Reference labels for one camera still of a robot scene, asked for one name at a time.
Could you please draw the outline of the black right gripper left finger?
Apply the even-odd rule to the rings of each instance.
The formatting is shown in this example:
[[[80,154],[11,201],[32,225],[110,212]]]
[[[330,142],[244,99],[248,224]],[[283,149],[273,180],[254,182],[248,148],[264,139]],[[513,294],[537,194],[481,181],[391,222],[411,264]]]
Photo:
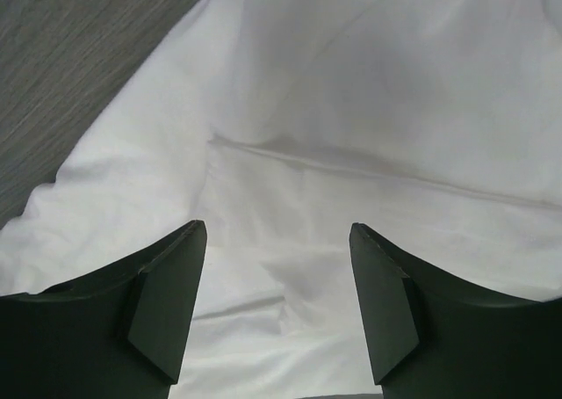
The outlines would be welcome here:
[[[4,398],[165,398],[179,382],[206,228],[38,294],[1,300]]]

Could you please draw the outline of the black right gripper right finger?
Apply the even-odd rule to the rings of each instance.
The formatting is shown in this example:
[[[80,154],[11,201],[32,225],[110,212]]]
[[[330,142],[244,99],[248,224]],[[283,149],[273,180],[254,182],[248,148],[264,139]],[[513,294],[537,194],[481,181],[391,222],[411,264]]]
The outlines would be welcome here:
[[[386,398],[558,398],[561,302],[495,292],[363,223],[350,257],[374,382]]]

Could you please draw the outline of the white t shirt with print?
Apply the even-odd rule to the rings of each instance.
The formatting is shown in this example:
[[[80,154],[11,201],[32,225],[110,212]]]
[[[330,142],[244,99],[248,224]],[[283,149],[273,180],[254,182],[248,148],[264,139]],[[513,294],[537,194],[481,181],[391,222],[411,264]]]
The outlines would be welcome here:
[[[175,398],[375,385],[362,222],[471,282],[561,294],[561,0],[201,0],[1,232],[38,293],[192,219]]]

